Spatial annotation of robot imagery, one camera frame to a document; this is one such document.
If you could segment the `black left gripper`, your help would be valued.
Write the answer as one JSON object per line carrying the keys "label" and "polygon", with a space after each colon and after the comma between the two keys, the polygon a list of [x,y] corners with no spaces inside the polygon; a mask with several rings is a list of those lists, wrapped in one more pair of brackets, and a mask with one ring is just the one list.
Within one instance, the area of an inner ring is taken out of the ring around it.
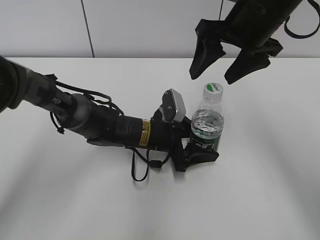
{"label": "black left gripper", "polygon": [[182,145],[183,138],[189,138],[192,121],[185,116],[182,122],[164,122],[157,110],[153,117],[141,119],[131,116],[120,116],[115,128],[115,142],[126,148],[141,148],[167,152],[165,160],[144,161],[149,167],[160,169],[169,158],[178,172],[185,172],[194,165],[215,162],[220,154],[198,147]]}

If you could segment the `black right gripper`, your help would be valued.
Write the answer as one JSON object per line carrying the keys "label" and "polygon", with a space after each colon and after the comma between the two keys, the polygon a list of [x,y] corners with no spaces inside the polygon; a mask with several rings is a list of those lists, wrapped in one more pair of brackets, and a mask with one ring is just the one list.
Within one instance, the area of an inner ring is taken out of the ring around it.
{"label": "black right gripper", "polygon": [[195,28],[196,48],[189,69],[192,80],[226,52],[222,43],[242,49],[226,71],[229,85],[267,68],[283,46],[272,35],[301,3],[300,0],[236,0],[226,18],[201,19]]}

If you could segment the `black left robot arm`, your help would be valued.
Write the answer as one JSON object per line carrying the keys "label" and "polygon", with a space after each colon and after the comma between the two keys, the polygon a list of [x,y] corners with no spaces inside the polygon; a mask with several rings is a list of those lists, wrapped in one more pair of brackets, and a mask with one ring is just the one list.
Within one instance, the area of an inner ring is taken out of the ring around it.
{"label": "black left robot arm", "polygon": [[198,143],[183,145],[191,134],[191,120],[180,93],[165,91],[151,119],[127,116],[110,96],[59,82],[6,58],[0,60],[0,108],[15,109],[22,101],[49,111],[57,131],[70,130],[96,146],[166,152],[178,172],[214,162],[219,154]]}

